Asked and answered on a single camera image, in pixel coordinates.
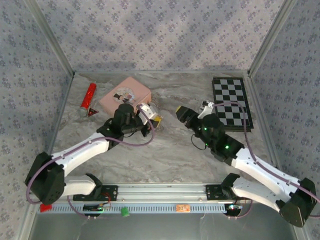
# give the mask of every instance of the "black and white checkerboard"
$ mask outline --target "black and white checkerboard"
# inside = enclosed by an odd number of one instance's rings
[[[212,80],[214,103],[238,102],[244,107],[246,129],[254,128],[246,95],[244,80],[234,77],[214,77]],[[226,131],[243,131],[243,113],[236,105],[215,107],[215,113],[225,125]]]

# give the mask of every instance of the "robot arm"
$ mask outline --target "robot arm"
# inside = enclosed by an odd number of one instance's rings
[[[114,117],[105,122],[86,140],[60,152],[48,155],[40,153],[25,179],[28,186],[31,178],[49,161],[57,159],[42,170],[35,178],[30,189],[45,205],[54,203],[62,196],[90,195],[93,198],[101,194],[102,183],[92,174],[68,176],[76,167],[98,154],[109,151],[124,139],[125,134],[141,131],[146,137],[151,130],[146,117],[156,128],[161,120],[152,106],[142,104],[141,111],[134,113],[130,104],[121,104]]]
[[[275,209],[295,226],[302,227],[305,224],[317,202],[296,186],[316,194],[315,184],[311,180],[299,180],[285,174],[257,156],[254,161],[248,148],[226,134],[224,124],[214,113],[207,111],[206,114],[198,114],[190,108],[180,106],[176,116],[188,129],[194,131],[195,137],[210,148],[216,159],[247,173],[261,183],[249,182],[236,174],[237,177],[228,176],[223,183],[223,192],[227,196],[233,194],[253,199]]]

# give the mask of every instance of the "small red triangle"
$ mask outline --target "small red triangle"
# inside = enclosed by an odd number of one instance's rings
[[[92,115],[95,115],[97,114],[99,111],[96,111],[94,110],[93,108],[89,107],[89,110],[88,110],[88,117],[92,116]]]

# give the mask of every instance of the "red clip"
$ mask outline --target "red clip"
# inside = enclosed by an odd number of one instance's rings
[[[52,209],[52,205],[44,205],[44,204],[41,204],[40,205],[40,213],[43,213],[43,212],[46,212],[46,211],[49,211]]]

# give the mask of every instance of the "marble-patterned surface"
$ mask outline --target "marble-patterned surface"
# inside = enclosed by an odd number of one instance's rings
[[[176,118],[180,105],[198,110],[202,99],[213,100],[213,73],[90,73],[76,74],[70,89],[62,121],[54,145],[54,152],[62,151],[83,141],[109,118],[99,100],[126,77],[132,76],[149,87],[152,102],[163,116],[152,143],[144,147],[118,145],[97,155],[76,168],[71,175],[92,173],[104,183],[188,183],[221,182],[228,173],[238,171],[216,160],[207,149],[201,151],[191,143],[192,132]],[[90,82],[97,84],[92,107],[99,111],[91,117],[80,117],[79,106]],[[255,109],[251,106],[254,129],[248,134],[257,156],[266,159]],[[232,137],[245,142],[243,132],[230,132]],[[125,138],[130,143],[150,139],[141,133]]]

